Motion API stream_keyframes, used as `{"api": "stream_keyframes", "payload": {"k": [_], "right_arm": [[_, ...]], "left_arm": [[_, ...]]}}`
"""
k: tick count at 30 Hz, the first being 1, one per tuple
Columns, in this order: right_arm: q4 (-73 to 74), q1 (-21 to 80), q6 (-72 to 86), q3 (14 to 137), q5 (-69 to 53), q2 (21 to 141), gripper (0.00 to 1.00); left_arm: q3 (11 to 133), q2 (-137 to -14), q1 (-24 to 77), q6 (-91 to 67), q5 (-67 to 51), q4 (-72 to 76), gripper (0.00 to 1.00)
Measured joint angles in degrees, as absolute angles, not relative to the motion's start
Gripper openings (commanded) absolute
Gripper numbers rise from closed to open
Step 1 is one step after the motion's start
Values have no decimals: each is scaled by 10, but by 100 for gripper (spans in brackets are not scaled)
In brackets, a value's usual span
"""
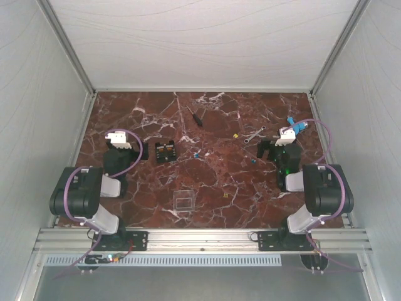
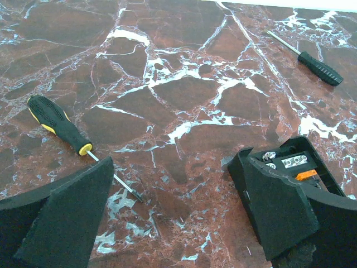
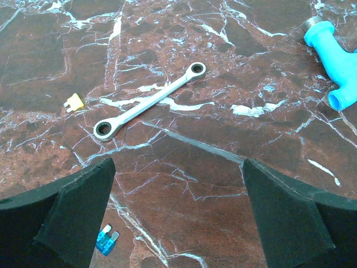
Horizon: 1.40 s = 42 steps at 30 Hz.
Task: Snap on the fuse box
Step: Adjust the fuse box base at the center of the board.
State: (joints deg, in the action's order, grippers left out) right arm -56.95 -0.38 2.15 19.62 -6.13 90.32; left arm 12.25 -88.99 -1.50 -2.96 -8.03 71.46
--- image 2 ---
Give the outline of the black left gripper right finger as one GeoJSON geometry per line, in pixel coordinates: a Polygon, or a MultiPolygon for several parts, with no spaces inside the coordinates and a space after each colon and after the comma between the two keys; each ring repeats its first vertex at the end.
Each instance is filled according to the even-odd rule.
{"type": "Polygon", "coordinates": [[[356,201],[297,181],[240,150],[228,165],[273,267],[355,267],[356,201]]]}

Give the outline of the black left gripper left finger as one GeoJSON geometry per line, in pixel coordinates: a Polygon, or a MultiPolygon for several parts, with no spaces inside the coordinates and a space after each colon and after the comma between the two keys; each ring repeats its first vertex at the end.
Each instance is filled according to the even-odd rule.
{"type": "Polygon", "coordinates": [[[113,174],[108,156],[1,200],[1,267],[87,267],[113,174]]]}

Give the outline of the black fuse box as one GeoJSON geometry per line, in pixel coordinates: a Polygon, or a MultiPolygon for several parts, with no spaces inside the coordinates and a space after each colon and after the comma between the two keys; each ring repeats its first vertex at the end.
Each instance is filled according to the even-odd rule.
{"type": "Polygon", "coordinates": [[[317,188],[324,186],[328,192],[346,196],[305,136],[289,138],[280,147],[255,152],[249,156],[299,181],[317,188]]]}

